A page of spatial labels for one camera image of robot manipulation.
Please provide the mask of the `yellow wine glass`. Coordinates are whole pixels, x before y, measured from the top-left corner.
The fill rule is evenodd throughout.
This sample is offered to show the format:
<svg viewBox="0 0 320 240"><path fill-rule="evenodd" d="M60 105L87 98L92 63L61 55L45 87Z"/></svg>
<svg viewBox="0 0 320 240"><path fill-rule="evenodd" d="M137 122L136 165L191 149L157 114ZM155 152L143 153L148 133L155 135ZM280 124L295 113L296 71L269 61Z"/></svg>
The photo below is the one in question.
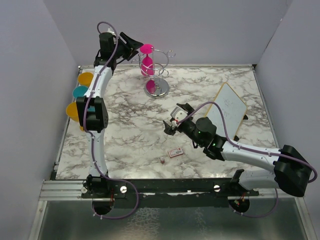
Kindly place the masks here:
<svg viewBox="0 0 320 240"><path fill-rule="evenodd" d="M90 87L94 75L91 72L83 72L78 75L77 81L78 84L85 87Z"/></svg>
<svg viewBox="0 0 320 240"><path fill-rule="evenodd" d="M73 120L74 122L76 123L80 123L80 120L79 120L79 116L78 116L78 110L77 110L77 104L76 102L72 102L70 103L66 109L65 109L65 112L67 114L67 116Z"/></svg>

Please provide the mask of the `blue wine glass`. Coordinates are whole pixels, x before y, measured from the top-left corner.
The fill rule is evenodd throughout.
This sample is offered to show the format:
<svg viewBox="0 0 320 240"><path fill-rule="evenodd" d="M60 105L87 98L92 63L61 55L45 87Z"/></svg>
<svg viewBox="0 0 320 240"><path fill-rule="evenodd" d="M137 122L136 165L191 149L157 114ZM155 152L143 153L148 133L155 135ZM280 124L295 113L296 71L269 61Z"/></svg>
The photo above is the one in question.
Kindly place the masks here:
<svg viewBox="0 0 320 240"><path fill-rule="evenodd" d="M83 97L87 92L87 90L88 90L87 86L79 85L73 90L72 95L75 99L78 97Z"/></svg>

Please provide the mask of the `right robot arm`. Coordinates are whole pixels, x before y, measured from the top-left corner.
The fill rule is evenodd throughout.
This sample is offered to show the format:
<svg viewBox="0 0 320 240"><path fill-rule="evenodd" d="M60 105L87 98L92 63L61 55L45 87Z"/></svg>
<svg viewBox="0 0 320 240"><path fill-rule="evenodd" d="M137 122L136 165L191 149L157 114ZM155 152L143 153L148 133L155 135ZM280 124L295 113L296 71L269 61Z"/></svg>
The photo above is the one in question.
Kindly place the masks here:
<svg viewBox="0 0 320 240"><path fill-rule="evenodd" d="M282 148L262 148L239 143L228 135L217 134L217 127L208 117L193 121L197 109L188 103L178 104L171 112L171 119L164 123L164 132L173 136L176 132L192 140L194 148L202 148L212 160L240 162L259 170L239 170L234 174L229 189L240 196L253 189L280 189L288 195L303 197L307 185L316 176L315 169L291 145Z"/></svg>

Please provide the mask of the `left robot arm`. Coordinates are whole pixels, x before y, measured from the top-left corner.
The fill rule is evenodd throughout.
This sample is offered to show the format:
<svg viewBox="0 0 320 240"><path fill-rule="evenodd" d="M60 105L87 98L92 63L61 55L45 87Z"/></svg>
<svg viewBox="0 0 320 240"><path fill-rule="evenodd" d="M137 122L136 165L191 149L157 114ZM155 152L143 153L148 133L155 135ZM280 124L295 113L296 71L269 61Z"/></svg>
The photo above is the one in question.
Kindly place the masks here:
<svg viewBox="0 0 320 240"><path fill-rule="evenodd" d="M103 96L118 64L129 61L138 54L143 43L121 32L99 34L99 45L93 62L93 79L84 96L76 98L79 124L88 140L90 157L89 174L85 180L86 189L97 196L106 197L111 190L108 183L108 168L105 162L104 135L109 115Z"/></svg>

